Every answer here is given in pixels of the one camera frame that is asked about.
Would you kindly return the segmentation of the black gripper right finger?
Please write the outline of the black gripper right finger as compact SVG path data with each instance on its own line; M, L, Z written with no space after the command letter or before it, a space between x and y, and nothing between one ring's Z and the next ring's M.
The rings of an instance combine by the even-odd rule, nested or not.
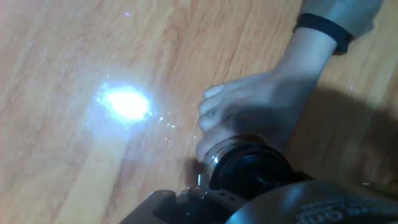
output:
M362 182L361 185L374 193L382 194L386 197L394 199L398 198L397 189L394 189L388 185L376 184L370 182Z

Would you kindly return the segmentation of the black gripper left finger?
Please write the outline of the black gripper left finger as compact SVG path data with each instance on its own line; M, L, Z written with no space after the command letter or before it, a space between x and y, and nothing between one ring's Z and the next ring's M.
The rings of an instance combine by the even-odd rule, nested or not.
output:
M205 185L176 193L152 192L121 224L207 224L226 223L247 201L224 189Z

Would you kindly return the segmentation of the person's right hand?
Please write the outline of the person's right hand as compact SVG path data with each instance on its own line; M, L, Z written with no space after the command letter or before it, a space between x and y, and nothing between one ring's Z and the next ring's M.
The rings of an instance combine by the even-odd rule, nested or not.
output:
M281 67L204 91L198 106L203 132L196 149L198 161L221 141L238 136L258 136L284 153L320 74Z

